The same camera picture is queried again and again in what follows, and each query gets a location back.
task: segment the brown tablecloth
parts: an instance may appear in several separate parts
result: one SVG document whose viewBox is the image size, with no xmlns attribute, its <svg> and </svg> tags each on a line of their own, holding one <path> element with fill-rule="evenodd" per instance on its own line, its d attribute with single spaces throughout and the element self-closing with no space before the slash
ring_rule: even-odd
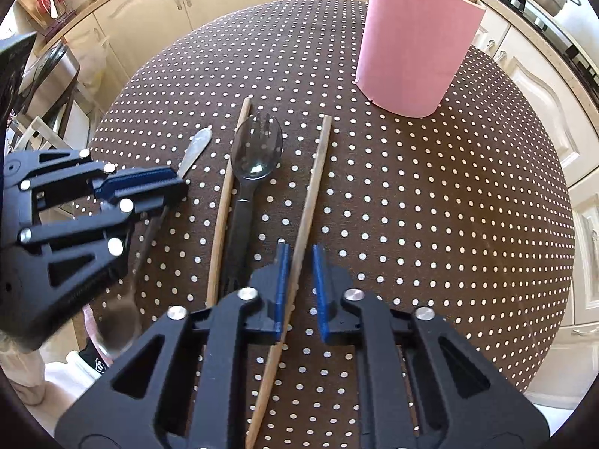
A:
<svg viewBox="0 0 599 449">
<path fill-rule="evenodd" d="M 428 304 L 448 316 L 523 390 L 555 336 L 572 273 L 558 157 L 519 89 L 474 48 L 433 115 L 407 119 L 371 104 L 352 82 L 366 8 L 285 0 L 224 16 L 148 62 L 110 108 L 91 150 L 119 167 L 176 168 L 198 128 L 214 131 L 143 271 L 145 326 L 170 305 L 203 307 L 220 187 L 251 94 L 285 138 L 280 168 L 256 193 L 251 267 L 272 261 L 278 241 L 295 242 L 318 127 L 330 114 L 310 243 L 325 244 L 356 286 L 397 308 Z M 357 447 L 352 350 L 321 342 L 303 277 L 257 447 Z M 101 314 L 121 288 L 94 309 Z M 250 404 L 266 353 L 251 353 Z"/>
</svg>

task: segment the pink cup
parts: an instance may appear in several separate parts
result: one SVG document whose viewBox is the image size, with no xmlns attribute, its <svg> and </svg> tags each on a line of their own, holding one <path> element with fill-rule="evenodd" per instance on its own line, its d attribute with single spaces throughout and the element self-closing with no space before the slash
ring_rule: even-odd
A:
<svg viewBox="0 0 599 449">
<path fill-rule="evenodd" d="M 370 0 L 357 86 L 372 103 L 397 115 L 430 115 L 483 15 L 483 7 L 466 0 Z"/>
</svg>

